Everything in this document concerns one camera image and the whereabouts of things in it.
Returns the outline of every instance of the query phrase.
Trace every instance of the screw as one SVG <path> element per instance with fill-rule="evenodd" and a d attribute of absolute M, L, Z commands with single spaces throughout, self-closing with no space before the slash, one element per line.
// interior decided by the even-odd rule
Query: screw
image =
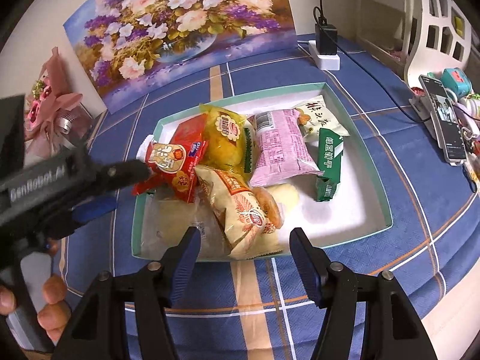
<path fill-rule="evenodd" d="M 393 273 L 390 272 L 390 271 L 387 271 L 387 270 L 384 270 L 382 271 L 382 277 L 385 279 L 385 280 L 392 280 L 393 279 Z"/>
<path fill-rule="evenodd" d="M 332 271 L 340 272 L 343 270 L 343 264 L 341 262 L 334 261 L 330 264 L 330 268 L 332 269 Z"/>
<path fill-rule="evenodd" d="M 160 267 L 162 267 L 162 264 L 160 264 L 158 261 L 152 261 L 147 265 L 149 271 L 158 271 Z"/>
<path fill-rule="evenodd" d="M 109 271 L 102 271 L 98 274 L 98 280 L 105 281 L 110 277 Z"/>

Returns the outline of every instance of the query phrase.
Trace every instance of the blue gripper pad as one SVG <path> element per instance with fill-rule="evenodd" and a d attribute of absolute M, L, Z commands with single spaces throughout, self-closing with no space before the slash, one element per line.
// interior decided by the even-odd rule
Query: blue gripper pad
<path fill-rule="evenodd" d="M 305 239 L 302 242 L 303 238 L 307 240 L 308 245 L 305 245 Z M 312 250 L 314 249 L 303 230 L 299 227 L 293 229 L 290 233 L 290 252 L 292 253 L 293 261 L 295 262 L 300 279 L 305 287 L 308 299 L 318 304 L 321 300 L 321 281 L 310 260 L 309 253 L 306 250 L 306 247 L 308 246 Z"/>
<path fill-rule="evenodd" d="M 177 267 L 172 275 L 172 291 L 170 293 L 170 301 L 172 304 L 182 297 L 183 291 L 190 280 L 191 272 L 194 269 L 198 253 L 200 252 L 200 231 L 193 226 L 188 228 L 178 247 L 182 247 L 184 241 L 188 242 L 188 238 L 192 232 L 193 234 L 191 235 L 190 242 L 185 246 L 185 251 L 178 261 Z"/>
<path fill-rule="evenodd" d="M 85 223 L 111 212 L 117 207 L 117 201 L 112 195 L 102 195 L 81 204 L 72 211 L 71 217 L 75 222 Z"/>

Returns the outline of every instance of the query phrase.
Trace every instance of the phone screen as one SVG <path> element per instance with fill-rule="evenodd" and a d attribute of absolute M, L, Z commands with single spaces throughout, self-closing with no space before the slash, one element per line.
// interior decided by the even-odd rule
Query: phone screen
<path fill-rule="evenodd" d="M 465 147 L 458 126 L 457 117 L 440 81 L 422 76 L 421 80 L 430 96 L 433 108 L 438 115 L 440 128 L 445 138 L 447 156 L 453 160 L 465 159 Z"/>

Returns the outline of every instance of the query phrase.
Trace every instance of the flower painting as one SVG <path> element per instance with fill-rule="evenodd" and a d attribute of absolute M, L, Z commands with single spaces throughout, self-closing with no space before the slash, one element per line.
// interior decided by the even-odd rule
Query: flower painting
<path fill-rule="evenodd" d="M 64 28 L 110 112 L 196 71 L 296 47 L 288 0 L 87 0 Z"/>

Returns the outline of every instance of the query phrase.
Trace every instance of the green biscuit package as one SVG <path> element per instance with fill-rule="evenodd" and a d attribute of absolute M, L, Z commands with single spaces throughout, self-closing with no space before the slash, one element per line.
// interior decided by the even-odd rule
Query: green biscuit package
<path fill-rule="evenodd" d="M 335 195 L 340 183 L 342 156 L 343 137 L 328 128 L 320 128 L 317 165 L 323 176 L 317 176 L 317 202 L 328 202 Z"/>

